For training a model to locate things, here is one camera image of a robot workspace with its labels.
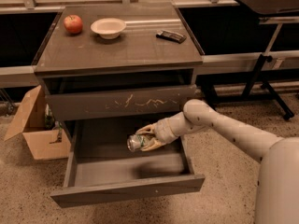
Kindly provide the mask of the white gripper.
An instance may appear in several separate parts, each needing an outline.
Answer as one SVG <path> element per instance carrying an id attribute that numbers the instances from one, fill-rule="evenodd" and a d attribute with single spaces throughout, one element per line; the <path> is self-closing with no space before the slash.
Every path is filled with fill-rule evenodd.
<path id="1" fill-rule="evenodd" d="M 141 142 L 142 151 L 151 151 L 167 145 L 177 140 L 178 137 L 173 133 L 169 119 L 160 119 L 156 124 L 146 125 L 136 131 L 138 135 L 154 134 L 155 137 L 144 137 Z"/>

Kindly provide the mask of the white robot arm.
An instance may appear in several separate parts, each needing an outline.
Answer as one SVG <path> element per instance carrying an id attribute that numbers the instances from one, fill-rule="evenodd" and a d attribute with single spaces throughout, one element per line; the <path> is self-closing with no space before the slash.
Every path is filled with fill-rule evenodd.
<path id="1" fill-rule="evenodd" d="M 284 138 L 224 116 L 201 100 L 188 101 L 178 114 L 139 129 L 143 151 L 187 133 L 213 129 L 260 163 L 255 224 L 299 224 L 299 138 Z"/>

